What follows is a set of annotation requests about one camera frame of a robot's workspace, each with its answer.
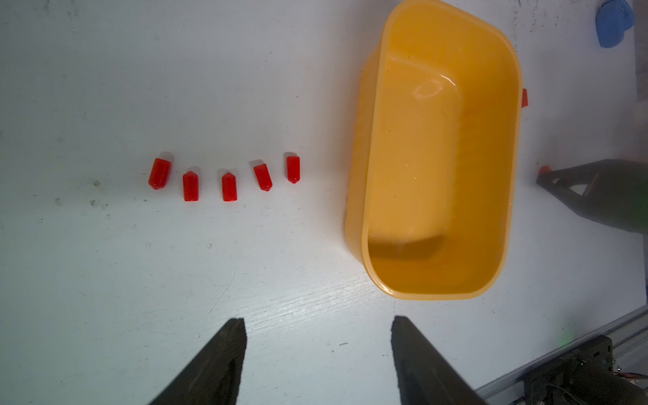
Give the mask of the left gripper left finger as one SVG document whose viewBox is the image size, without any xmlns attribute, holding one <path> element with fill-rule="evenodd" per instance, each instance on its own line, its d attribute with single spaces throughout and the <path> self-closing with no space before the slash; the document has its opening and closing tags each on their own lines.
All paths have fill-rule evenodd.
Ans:
<svg viewBox="0 0 648 405">
<path fill-rule="evenodd" d="M 229 319 L 153 404 L 235 404 L 246 352 L 242 318 Z"/>
</svg>

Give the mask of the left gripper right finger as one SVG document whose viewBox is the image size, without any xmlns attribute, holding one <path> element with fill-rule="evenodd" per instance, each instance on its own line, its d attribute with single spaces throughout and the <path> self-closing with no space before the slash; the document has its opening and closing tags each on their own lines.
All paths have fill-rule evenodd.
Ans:
<svg viewBox="0 0 648 405">
<path fill-rule="evenodd" d="M 391 348 L 402 404 L 484 404 L 408 317 L 396 316 Z"/>
</svg>

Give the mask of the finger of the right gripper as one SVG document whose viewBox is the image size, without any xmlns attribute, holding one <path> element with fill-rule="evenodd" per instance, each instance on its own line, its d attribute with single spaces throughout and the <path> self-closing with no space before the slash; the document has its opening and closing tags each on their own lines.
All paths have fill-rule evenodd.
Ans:
<svg viewBox="0 0 648 405">
<path fill-rule="evenodd" d="M 536 183 L 584 219 L 647 233 L 646 163 L 599 160 L 538 175 Z"/>
</svg>

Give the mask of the yellow plastic storage box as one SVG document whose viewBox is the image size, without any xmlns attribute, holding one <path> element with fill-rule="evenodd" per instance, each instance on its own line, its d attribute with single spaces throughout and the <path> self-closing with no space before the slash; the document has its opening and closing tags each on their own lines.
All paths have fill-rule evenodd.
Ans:
<svg viewBox="0 0 648 405">
<path fill-rule="evenodd" d="M 442 1 L 404 1 L 364 66 L 344 235 L 401 300 L 482 295 L 506 263 L 521 126 L 509 39 Z"/>
</svg>

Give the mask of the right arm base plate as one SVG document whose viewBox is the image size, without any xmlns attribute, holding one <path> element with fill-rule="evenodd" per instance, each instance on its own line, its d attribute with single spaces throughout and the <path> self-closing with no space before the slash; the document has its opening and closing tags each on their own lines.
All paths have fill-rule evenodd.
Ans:
<svg viewBox="0 0 648 405">
<path fill-rule="evenodd" d="M 646 404 L 636 381 L 647 376 L 614 370 L 613 342 L 599 335 L 530 371 L 523 378 L 527 404 Z"/>
</svg>

